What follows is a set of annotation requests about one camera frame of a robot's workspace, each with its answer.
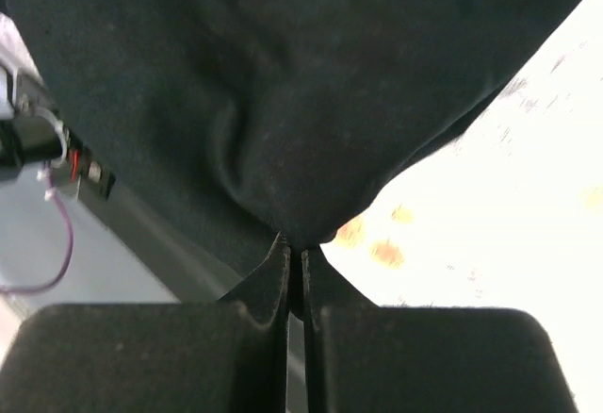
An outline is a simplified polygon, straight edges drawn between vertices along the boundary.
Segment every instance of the white surface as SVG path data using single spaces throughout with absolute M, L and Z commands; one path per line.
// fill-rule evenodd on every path
M 379 305 L 528 311 L 582 413 L 603 411 L 601 9 L 585 0 L 463 137 L 323 246 Z

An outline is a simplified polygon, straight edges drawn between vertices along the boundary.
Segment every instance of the black plastic part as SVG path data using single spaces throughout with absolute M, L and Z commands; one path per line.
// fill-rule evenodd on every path
M 56 130 L 41 116 L 17 116 L 0 122 L 0 181 L 14 180 L 24 165 L 60 158 Z
M 52 110 L 52 112 L 61 119 L 57 104 L 48 90 L 37 78 L 32 77 L 25 72 L 19 72 L 16 77 L 15 97 L 17 104 L 13 105 L 19 109 L 19 119 L 28 124 L 30 124 L 30 122 L 25 118 L 34 119 L 35 117 L 31 115 L 36 107 L 44 107 Z M 79 165 L 76 169 L 77 176 L 88 185 L 90 191 L 93 191 L 94 194 L 102 199 L 107 199 L 115 185 L 115 175 L 113 172 L 111 172 L 105 163 L 100 161 L 71 131 L 69 137 L 69 149 L 77 150 L 80 156 Z M 37 161 L 44 161 L 47 159 L 51 158 L 44 158 Z M 95 163 L 100 169 L 100 176 L 98 178 L 90 177 L 90 165 L 92 163 Z
M 22 168 L 12 129 L 6 122 L 0 122 L 0 182 L 15 180 Z
M 528 314 L 378 308 L 320 250 L 301 268 L 309 411 L 576 412 Z M 284 412 L 292 279 L 276 240 L 213 305 L 48 308 L 0 371 L 0 411 Z
M 53 125 L 41 116 L 16 116 L 8 122 L 23 165 L 60 158 L 63 146 Z

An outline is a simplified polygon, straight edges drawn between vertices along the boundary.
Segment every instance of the red wire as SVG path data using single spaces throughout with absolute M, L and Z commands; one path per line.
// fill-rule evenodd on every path
M 72 181 L 77 178 L 77 168 L 79 167 L 79 151 L 72 152 Z

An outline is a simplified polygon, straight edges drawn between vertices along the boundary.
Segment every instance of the white cable tie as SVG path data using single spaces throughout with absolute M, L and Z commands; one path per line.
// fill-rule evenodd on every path
M 50 176 L 50 173 L 48 172 L 48 169 L 43 169 L 43 170 L 38 170 L 38 173 L 36 174 L 36 180 L 38 180 L 38 182 L 41 182 L 42 180 L 47 179 Z
M 50 201 L 51 199 L 53 199 L 55 197 L 55 194 L 57 194 L 56 189 L 48 189 L 44 193 L 44 201 Z
M 34 114 L 44 118 L 50 123 L 50 125 L 57 133 L 58 139 L 60 140 L 61 155 L 57 160 L 53 160 L 51 163 L 55 168 L 59 168 L 67 160 L 68 143 L 67 135 L 65 134 L 65 125 L 63 122 L 53 113 L 50 109 L 45 107 L 35 107 Z

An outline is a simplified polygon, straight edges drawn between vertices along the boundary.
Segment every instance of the black fabric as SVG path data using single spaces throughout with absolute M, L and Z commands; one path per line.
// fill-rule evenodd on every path
M 8 0 L 69 124 L 248 273 L 462 133 L 579 0 Z

